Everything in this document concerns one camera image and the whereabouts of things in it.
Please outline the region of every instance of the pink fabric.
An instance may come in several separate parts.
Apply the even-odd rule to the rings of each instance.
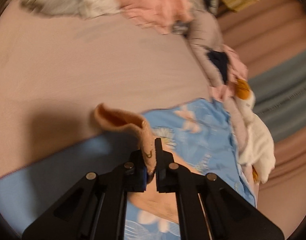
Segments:
[[[224,102],[228,97],[234,96],[236,79],[247,80],[248,74],[246,65],[240,61],[237,53],[227,45],[224,45],[223,49],[230,61],[227,66],[228,85],[221,84],[211,88],[212,97],[220,102]]]
[[[176,20],[189,22],[188,0],[120,0],[123,14],[131,18],[136,25],[155,27],[161,34],[171,31]]]

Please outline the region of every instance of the flower print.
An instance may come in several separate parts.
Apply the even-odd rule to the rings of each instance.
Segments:
[[[197,165],[192,165],[195,169],[197,169],[201,174],[206,174],[209,171],[209,160],[211,159],[210,154],[205,154],[204,158],[197,163]]]
[[[172,128],[169,127],[156,127],[152,129],[153,134],[161,138],[162,142],[166,144],[170,150],[175,150],[176,142],[174,139],[174,132]]]
[[[160,232],[167,233],[169,231],[169,221],[168,220],[157,217],[156,215],[153,215],[144,210],[141,210],[138,213],[137,221],[138,223],[143,224],[143,225],[158,223],[157,227]]]
[[[182,129],[189,130],[191,133],[201,131],[200,125],[197,123],[195,113],[187,109],[187,105],[181,106],[181,110],[176,110],[174,113],[185,119]]]

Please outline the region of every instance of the orange plush ear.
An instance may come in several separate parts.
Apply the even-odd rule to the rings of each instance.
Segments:
[[[248,83],[245,80],[237,79],[237,84],[235,86],[235,95],[242,99],[246,100],[249,98],[251,89]]]

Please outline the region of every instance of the blue blanket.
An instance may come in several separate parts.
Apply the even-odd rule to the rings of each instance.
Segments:
[[[255,196],[237,164],[230,116],[222,103],[197,99],[173,109],[144,114],[155,135],[187,163],[216,173],[249,203]],[[89,171],[103,174],[128,160],[136,139],[105,133],[0,179],[0,213],[21,235],[56,199]],[[179,226],[128,203],[125,239],[180,239]]]

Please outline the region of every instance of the navy blue cloth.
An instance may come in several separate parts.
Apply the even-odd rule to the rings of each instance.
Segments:
[[[227,65],[228,65],[228,56],[225,52],[219,52],[211,50],[207,53],[209,60],[219,69],[224,84],[227,82]]]

